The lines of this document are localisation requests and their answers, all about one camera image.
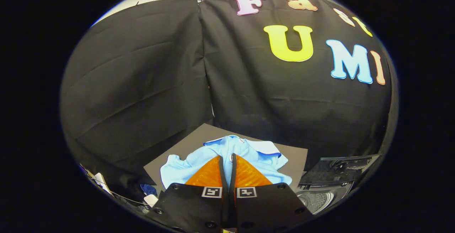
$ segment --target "gray mat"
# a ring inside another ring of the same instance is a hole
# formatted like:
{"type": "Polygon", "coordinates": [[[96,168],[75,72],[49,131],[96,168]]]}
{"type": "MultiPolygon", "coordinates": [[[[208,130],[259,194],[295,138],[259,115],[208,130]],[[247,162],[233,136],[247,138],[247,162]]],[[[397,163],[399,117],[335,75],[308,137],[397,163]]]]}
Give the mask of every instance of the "gray mat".
{"type": "MultiPolygon", "coordinates": [[[[164,191],[164,186],[161,182],[160,168],[166,163],[167,157],[169,155],[175,154],[180,157],[180,159],[185,160],[187,156],[193,151],[203,146],[203,143],[206,141],[211,141],[228,135],[237,135],[241,138],[248,139],[251,141],[263,141],[259,139],[254,139],[248,136],[244,136],[238,133],[230,132],[217,128],[208,124],[203,124],[194,130],[187,137],[179,141],[172,148],[161,154],[159,157],[148,163],[144,166],[145,171],[157,184],[154,185],[156,192],[159,194],[160,191],[164,191]]],[[[286,146],[282,144],[275,143],[275,146],[289,161],[281,167],[278,172],[288,175],[292,178],[292,183],[290,185],[293,191],[297,191],[297,185],[299,184],[300,178],[304,173],[305,161],[307,160],[307,149],[297,148],[286,146]]]]}

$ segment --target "clothing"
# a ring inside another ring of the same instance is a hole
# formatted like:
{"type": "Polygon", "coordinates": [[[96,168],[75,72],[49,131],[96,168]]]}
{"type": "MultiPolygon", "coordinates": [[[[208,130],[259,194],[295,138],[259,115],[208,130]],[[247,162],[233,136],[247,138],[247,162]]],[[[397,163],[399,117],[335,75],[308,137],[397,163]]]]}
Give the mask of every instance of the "clothing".
{"type": "Polygon", "coordinates": [[[277,171],[288,159],[271,141],[249,141],[230,135],[205,142],[203,147],[189,154],[183,161],[177,155],[169,155],[166,164],[161,167],[164,188],[172,183],[186,183],[205,163],[218,155],[223,157],[224,176],[229,187],[232,175],[230,157],[233,153],[247,160],[273,184],[291,184],[291,177],[277,171]]]}
{"type": "Polygon", "coordinates": [[[148,184],[141,184],[141,189],[146,194],[146,196],[148,196],[148,195],[156,196],[156,189],[153,186],[150,186],[148,184]]]}

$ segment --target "light blue shirt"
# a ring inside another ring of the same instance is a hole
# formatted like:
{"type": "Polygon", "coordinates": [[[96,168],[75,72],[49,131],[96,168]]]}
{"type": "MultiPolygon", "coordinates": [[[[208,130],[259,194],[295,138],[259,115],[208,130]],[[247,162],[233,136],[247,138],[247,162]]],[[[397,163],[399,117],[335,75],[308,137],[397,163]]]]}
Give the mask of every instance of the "light blue shirt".
{"type": "Polygon", "coordinates": [[[277,171],[288,162],[288,159],[280,153],[273,142],[249,141],[230,135],[205,142],[203,147],[189,154],[183,161],[177,155],[169,155],[166,164],[161,167],[164,188],[167,189],[172,183],[186,183],[203,165],[218,155],[223,157],[224,176],[229,188],[232,175],[230,158],[233,153],[247,160],[271,183],[291,184],[291,177],[277,171]]]}

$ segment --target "cable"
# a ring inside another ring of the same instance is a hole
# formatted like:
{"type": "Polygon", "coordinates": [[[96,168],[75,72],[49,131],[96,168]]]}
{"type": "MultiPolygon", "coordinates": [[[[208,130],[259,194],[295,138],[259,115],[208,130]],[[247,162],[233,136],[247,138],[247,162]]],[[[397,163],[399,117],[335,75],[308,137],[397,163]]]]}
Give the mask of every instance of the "cable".
{"type": "MultiPolygon", "coordinates": [[[[98,181],[98,180],[96,180],[96,179],[93,179],[93,180],[94,180],[94,181],[97,181],[97,182],[99,182],[99,183],[103,183],[104,185],[106,184],[106,183],[104,183],[104,182],[102,182],[102,181],[98,181]]],[[[115,193],[114,191],[111,191],[111,190],[109,190],[109,191],[112,192],[112,193],[114,193],[114,194],[116,194],[116,195],[119,196],[119,197],[122,197],[122,196],[120,196],[119,194],[115,193]]],[[[138,201],[134,201],[134,200],[131,200],[131,199],[128,199],[128,200],[129,200],[129,201],[132,201],[132,202],[136,202],[136,203],[141,204],[141,205],[148,205],[148,206],[152,207],[152,206],[149,205],[149,204],[144,204],[144,203],[141,203],[141,202],[138,202],[138,201]]]]}

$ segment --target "black mount plate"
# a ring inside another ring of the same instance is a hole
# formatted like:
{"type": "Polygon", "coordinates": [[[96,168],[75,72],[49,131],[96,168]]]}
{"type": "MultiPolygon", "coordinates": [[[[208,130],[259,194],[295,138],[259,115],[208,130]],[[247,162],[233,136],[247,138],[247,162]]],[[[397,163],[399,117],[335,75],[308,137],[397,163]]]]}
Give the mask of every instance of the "black mount plate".
{"type": "Polygon", "coordinates": [[[279,233],[313,215],[286,183],[236,188],[238,233],[279,233]]]}
{"type": "Polygon", "coordinates": [[[223,188],[173,183],[147,217],[185,233],[220,233],[223,188]]]}

